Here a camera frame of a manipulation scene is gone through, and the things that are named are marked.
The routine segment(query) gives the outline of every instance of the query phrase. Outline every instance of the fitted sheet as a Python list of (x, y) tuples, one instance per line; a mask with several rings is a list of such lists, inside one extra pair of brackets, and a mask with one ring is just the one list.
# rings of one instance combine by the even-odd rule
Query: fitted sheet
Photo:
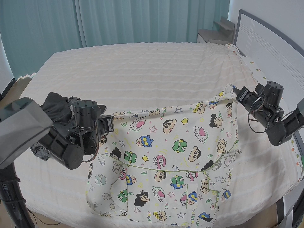
[[(21, 97), (43, 104), (50, 91), (107, 106), (106, 113), (185, 105), (212, 97), (231, 83), (254, 90), (257, 81), (228, 45), (137, 43), (96, 46), (53, 54)], [(272, 146), (266, 134), (253, 133), (238, 104), (242, 149), (235, 159), (230, 199), (221, 205), (214, 227), (237, 225), (293, 189), (299, 176), (291, 141)], [(258, 123), (252, 123), (263, 131)], [(68, 170), (53, 159), (44, 162), (30, 150), (15, 161), (27, 207), (75, 228), (167, 227), (161, 223), (122, 221), (91, 214), (85, 197), (89, 163)]]

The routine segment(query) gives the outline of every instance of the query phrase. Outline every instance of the wall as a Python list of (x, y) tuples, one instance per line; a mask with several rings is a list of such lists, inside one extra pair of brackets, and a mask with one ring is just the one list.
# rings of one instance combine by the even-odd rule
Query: wall
[(240, 9), (273, 25), (304, 48), (304, 0), (230, 0), (228, 19), (235, 27)]
[(7, 61), (0, 35), (0, 94), (13, 79), (13, 73)]

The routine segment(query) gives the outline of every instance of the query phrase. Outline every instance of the headboard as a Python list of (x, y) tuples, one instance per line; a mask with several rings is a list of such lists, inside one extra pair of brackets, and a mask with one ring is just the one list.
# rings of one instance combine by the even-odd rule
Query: headboard
[[(269, 80), (284, 87), (283, 98), (289, 110), (294, 110), (304, 97), (304, 50), (274, 26), (244, 10), (240, 10), (237, 24), (234, 45), (243, 56), (252, 58)], [(295, 138), (304, 154), (304, 129), (299, 132)]]

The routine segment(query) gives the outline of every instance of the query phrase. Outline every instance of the curtain fold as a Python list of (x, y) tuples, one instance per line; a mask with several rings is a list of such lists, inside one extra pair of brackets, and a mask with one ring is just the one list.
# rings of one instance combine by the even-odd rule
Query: curtain fold
[(0, 0), (0, 31), (15, 78), (55, 52), (136, 42), (196, 42), (230, 0)]

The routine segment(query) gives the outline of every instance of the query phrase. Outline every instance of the cartoon print fabric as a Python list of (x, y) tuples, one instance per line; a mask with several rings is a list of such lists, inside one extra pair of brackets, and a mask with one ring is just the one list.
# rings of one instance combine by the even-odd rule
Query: cartoon print fabric
[(233, 86), (196, 104), (114, 113), (90, 164), (87, 200), (103, 216), (212, 227), (240, 153)]

